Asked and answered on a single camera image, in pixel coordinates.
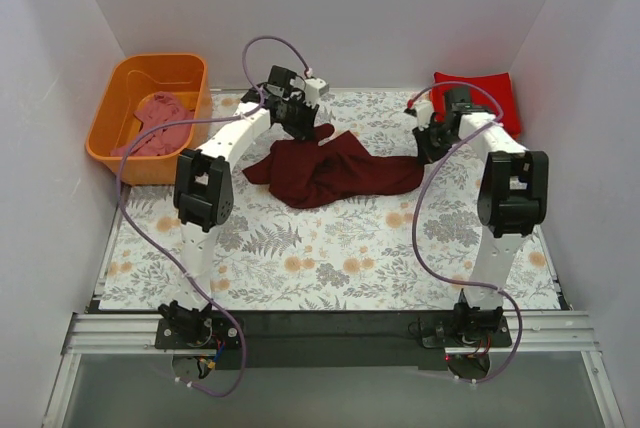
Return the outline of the dark maroon t shirt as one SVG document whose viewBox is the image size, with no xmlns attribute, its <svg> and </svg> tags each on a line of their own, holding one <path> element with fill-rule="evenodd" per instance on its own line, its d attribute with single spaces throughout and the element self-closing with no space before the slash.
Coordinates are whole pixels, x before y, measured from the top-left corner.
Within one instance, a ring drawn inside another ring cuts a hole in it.
<svg viewBox="0 0 640 428">
<path fill-rule="evenodd" d="M 309 141 L 276 141 L 264 159 L 243 173 L 294 209 L 319 208 L 354 196 L 400 195 L 420 186 L 424 165 L 417 158 L 373 156 L 352 132 L 334 132 L 333 125 L 323 124 Z"/>
</svg>

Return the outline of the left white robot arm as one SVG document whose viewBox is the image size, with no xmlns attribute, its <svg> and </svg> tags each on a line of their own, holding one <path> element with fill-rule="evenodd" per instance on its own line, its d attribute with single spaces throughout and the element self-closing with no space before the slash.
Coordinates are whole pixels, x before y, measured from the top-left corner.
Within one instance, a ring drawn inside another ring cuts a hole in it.
<svg viewBox="0 0 640 428">
<path fill-rule="evenodd" d="M 238 328 L 209 301 L 211 264 L 234 194 L 232 171 L 250 146 L 273 125 L 297 140 L 314 137 L 319 102 L 329 84 L 306 73 L 273 66 L 266 82 L 241 98 L 232 121 L 177 161 L 173 204 L 181 223 L 181 275 L 174 299 L 158 308 L 164 322 L 160 346 L 215 349 L 241 346 Z"/>
</svg>

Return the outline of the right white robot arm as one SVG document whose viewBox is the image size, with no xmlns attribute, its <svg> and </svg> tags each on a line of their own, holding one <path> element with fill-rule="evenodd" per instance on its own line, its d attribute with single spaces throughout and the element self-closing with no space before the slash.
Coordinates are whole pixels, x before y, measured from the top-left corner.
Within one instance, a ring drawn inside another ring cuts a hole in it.
<svg viewBox="0 0 640 428">
<path fill-rule="evenodd" d="M 417 337 L 425 348 L 509 346 L 503 304 L 513 299 L 505 284 L 516 254 L 546 217 L 549 158 L 514 140 L 503 127 L 502 106 L 485 89 L 460 81 L 438 86 L 444 91 L 444 114 L 419 105 L 416 96 L 405 108 L 416 119 L 418 159 L 439 171 L 458 149 L 469 146 L 483 160 L 477 197 L 482 234 L 458 302 L 430 322 L 417 322 Z"/>
</svg>

